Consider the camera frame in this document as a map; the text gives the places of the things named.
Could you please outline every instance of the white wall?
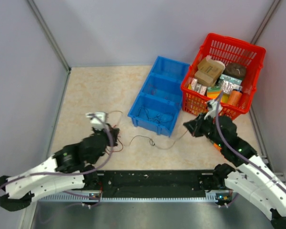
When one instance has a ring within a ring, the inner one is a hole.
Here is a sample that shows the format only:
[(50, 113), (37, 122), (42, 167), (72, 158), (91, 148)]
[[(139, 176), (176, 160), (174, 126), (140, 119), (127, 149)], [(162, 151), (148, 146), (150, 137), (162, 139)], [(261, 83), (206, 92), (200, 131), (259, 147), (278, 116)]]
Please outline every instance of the white wall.
[[(0, 176), (40, 163), (65, 79), (27, 3), (0, 1)], [(0, 229), (21, 214), (0, 208)]]
[(253, 108), (274, 169), (286, 177), (286, 0), (257, 45), (267, 53)]
[(192, 62), (209, 32), (250, 41), (273, 0), (35, 0), (70, 66)]

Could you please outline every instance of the orange bottle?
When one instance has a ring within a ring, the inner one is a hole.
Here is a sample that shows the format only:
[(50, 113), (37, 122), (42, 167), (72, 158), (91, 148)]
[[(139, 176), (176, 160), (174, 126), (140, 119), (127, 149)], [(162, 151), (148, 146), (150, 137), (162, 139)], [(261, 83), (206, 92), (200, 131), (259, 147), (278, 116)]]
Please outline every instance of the orange bottle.
[(239, 89), (233, 89), (233, 91), (229, 96), (227, 104), (230, 104), (232, 106), (237, 106), (242, 95), (243, 95), (242, 87), (239, 87)]

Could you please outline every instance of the black base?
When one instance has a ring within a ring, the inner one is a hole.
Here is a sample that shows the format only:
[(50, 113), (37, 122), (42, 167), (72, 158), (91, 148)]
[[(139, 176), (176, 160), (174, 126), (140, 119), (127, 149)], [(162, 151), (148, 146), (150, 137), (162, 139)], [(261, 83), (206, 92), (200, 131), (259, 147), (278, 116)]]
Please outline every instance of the black base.
[[(98, 171), (104, 198), (205, 197), (203, 181), (213, 170)], [(209, 188), (217, 190), (214, 184)]]

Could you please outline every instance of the blue plastic bin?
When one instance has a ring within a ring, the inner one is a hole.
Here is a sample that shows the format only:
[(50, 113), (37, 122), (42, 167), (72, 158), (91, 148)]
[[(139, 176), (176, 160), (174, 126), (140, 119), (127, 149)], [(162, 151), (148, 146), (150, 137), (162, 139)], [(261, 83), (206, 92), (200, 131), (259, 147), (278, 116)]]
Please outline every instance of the blue plastic bin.
[(128, 113), (134, 126), (172, 135), (182, 107), (180, 85), (189, 66), (158, 56)]
[(180, 90), (179, 81), (173, 82), (155, 75), (150, 75), (147, 78), (141, 92), (175, 103), (180, 103), (182, 100), (182, 91)]
[(151, 72), (182, 81), (189, 69), (189, 64), (158, 56)]
[(128, 116), (134, 126), (155, 131), (158, 135), (170, 136), (173, 132), (180, 107), (174, 102), (157, 100), (153, 96), (140, 94)]

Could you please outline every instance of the brown box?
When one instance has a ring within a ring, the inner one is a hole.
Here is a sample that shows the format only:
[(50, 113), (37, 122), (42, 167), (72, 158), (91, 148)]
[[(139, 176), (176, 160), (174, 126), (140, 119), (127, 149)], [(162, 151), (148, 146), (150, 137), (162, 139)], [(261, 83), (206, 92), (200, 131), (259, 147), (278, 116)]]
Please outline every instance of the brown box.
[(220, 63), (207, 59), (206, 57), (198, 64), (198, 70), (211, 76), (213, 79), (218, 79), (218, 77), (223, 73), (225, 67)]
[(210, 87), (214, 83), (214, 79), (212, 77), (201, 71), (196, 71), (195, 78), (198, 80), (198, 83), (206, 87)]
[(214, 86), (225, 69), (222, 64), (209, 58), (204, 58), (197, 67), (198, 71), (195, 73), (195, 78), (206, 87)]

